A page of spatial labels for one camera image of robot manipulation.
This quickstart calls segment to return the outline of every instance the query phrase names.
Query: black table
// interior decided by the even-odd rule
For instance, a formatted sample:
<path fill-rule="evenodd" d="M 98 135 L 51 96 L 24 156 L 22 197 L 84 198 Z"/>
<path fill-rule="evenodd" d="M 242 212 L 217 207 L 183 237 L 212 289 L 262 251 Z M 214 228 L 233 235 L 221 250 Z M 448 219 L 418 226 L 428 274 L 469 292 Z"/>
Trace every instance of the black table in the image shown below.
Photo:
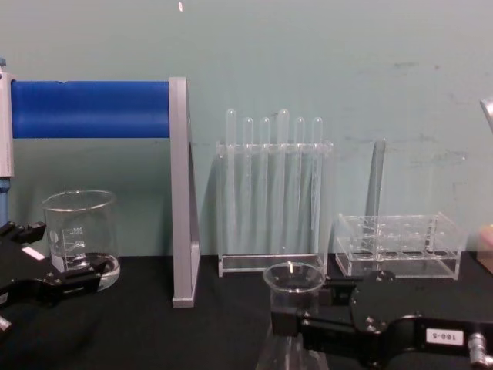
<path fill-rule="evenodd" d="M 173 309 L 170 257 L 123 257 L 120 279 L 98 294 L 52 309 L 17 305 L 2 311 L 15 330 L 0 346 L 0 369 L 254 370 L 269 324 L 269 291 L 260 274 L 217 275 L 203 257 L 195 308 Z M 461 281 L 493 279 L 469 255 Z M 331 369 L 359 369 L 330 356 Z M 406 354 L 389 369 L 469 368 L 467 358 Z"/>

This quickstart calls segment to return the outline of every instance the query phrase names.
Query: clear acrylic test tube rack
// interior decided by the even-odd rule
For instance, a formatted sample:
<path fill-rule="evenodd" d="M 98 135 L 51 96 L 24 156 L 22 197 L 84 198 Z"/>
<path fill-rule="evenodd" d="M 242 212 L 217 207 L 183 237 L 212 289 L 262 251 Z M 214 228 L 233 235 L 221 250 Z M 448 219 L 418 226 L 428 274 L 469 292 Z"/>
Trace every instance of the clear acrylic test tube rack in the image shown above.
<path fill-rule="evenodd" d="M 458 279 L 466 233 L 442 213 L 339 215 L 336 262 L 346 276 L 391 271 L 398 278 Z"/>
<path fill-rule="evenodd" d="M 219 272 L 262 271 L 300 261 L 325 270 L 333 193 L 334 147 L 323 121 L 271 122 L 226 112 L 226 140 L 217 144 Z"/>

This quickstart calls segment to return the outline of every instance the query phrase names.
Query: blue foam roller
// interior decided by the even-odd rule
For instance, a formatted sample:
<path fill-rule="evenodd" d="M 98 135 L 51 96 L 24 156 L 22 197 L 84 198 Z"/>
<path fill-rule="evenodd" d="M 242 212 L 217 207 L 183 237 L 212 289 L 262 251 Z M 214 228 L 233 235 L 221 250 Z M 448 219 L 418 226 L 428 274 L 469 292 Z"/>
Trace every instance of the blue foam roller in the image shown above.
<path fill-rule="evenodd" d="M 12 82 L 16 139 L 168 138 L 168 82 Z"/>

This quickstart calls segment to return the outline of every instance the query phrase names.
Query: label sticker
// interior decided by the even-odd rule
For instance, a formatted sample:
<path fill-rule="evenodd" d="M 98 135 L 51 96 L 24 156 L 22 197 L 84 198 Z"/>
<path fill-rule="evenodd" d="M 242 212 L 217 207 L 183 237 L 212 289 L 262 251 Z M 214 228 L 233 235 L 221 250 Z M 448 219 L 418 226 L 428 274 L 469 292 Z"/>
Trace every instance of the label sticker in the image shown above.
<path fill-rule="evenodd" d="M 41 253 L 39 253 L 38 251 L 32 249 L 31 247 L 25 247 L 25 248 L 22 248 L 22 251 L 24 253 L 27 253 L 29 254 L 31 257 L 35 258 L 36 260 L 40 261 L 40 260 L 43 260 L 45 259 L 45 256 L 43 256 Z"/>
<path fill-rule="evenodd" d="M 8 293 L 0 295 L 0 304 L 4 304 L 8 299 Z"/>
<path fill-rule="evenodd" d="M 464 345 L 464 332 L 429 328 L 426 329 L 426 342 L 436 345 Z"/>

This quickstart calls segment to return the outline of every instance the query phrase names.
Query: metal knob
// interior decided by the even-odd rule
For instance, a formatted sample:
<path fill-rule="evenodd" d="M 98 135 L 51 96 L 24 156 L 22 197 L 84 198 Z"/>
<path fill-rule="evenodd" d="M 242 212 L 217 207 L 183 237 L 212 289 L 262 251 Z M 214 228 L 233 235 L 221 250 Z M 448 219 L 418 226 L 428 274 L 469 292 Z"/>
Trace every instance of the metal knob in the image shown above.
<path fill-rule="evenodd" d="M 493 366 L 493 357 L 486 352 L 486 338 L 481 333 L 469 336 L 468 347 L 472 366 L 481 368 Z"/>

